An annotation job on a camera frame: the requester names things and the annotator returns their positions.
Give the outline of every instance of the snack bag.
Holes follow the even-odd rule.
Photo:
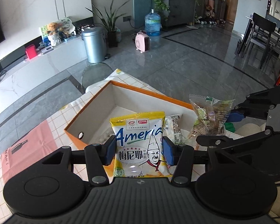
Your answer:
[[[207,135],[215,136],[222,132],[234,100],[218,100],[212,97],[190,95],[193,110],[198,116],[192,132],[187,138]]]
[[[167,136],[175,145],[183,144],[184,137],[178,127],[181,114],[166,116],[163,124],[163,136]]]
[[[147,112],[110,119],[116,135],[114,177],[165,177],[164,112]]]

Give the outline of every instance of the power outlet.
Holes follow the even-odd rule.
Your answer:
[[[132,16],[126,16],[126,17],[123,17],[123,21],[126,22],[126,21],[129,21],[132,19]]]

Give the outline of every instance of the wooden door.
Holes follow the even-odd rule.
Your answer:
[[[226,0],[227,3],[227,13],[226,21],[234,23],[235,15],[237,14],[237,2],[238,0]]]

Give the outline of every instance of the trash can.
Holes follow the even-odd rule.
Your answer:
[[[107,53],[105,33],[102,27],[93,27],[82,32],[88,62],[98,63],[105,60]]]

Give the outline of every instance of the water jug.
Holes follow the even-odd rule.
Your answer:
[[[145,16],[145,32],[148,36],[159,36],[161,27],[161,16],[152,9]]]

